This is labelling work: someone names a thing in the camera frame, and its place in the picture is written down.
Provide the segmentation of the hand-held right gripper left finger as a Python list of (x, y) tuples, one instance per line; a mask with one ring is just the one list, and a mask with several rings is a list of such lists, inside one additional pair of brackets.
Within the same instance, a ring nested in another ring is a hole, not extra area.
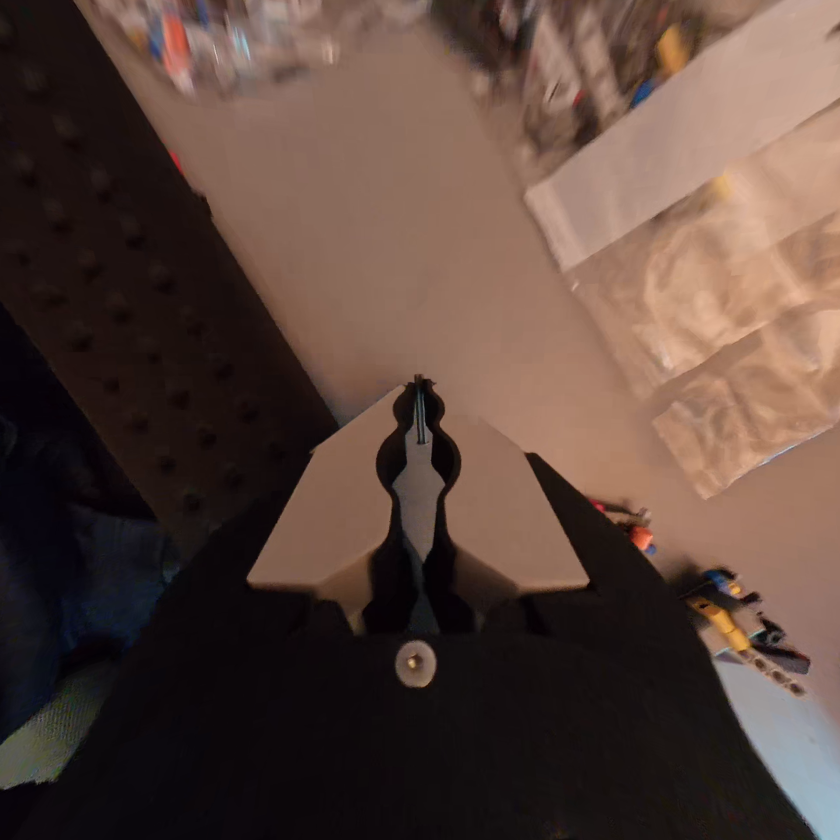
[(252, 589), (334, 602), (368, 633), (406, 629), (417, 583), (394, 484), (415, 402), (415, 385), (399, 385), (312, 450), (248, 573)]

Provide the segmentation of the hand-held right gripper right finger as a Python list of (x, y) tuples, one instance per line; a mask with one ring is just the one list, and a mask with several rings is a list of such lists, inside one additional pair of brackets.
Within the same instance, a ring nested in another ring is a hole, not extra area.
[(439, 630), (469, 634), (497, 606), (590, 583), (525, 452), (422, 384), (431, 464), (443, 481), (423, 587)]

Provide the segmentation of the red and black lego assembly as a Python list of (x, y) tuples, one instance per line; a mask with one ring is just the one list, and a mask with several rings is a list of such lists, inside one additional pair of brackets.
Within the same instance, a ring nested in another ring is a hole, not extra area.
[(652, 514), (648, 508), (632, 507), (628, 500), (614, 502), (591, 497), (589, 501), (595, 509), (621, 529), (642, 553), (648, 557), (656, 555), (658, 549), (650, 529)]

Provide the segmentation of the blue and black lego piece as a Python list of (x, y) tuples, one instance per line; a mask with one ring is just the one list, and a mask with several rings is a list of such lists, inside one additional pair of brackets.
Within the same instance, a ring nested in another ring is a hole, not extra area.
[(794, 698), (809, 696), (803, 679), (811, 659), (766, 615), (763, 597), (739, 573), (707, 568), (683, 583), (678, 595), (711, 657), (745, 666)]

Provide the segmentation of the person's leg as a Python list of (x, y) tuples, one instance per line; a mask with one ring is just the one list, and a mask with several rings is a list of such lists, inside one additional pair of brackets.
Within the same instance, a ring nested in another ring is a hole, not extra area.
[(120, 657), (178, 571), (173, 541), (5, 308), (1, 739), (73, 671)]

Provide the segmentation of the dark perforated panel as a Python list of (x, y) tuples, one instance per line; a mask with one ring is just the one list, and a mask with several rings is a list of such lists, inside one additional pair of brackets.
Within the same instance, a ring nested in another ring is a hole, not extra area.
[(2, 2), (2, 303), (186, 554), (337, 429), (74, 2)]

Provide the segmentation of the small open parts bag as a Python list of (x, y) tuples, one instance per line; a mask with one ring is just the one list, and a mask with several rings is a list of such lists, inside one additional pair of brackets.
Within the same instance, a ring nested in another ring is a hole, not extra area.
[(187, 98), (232, 98), (335, 66), (322, 2), (98, 1), (91, 9)]

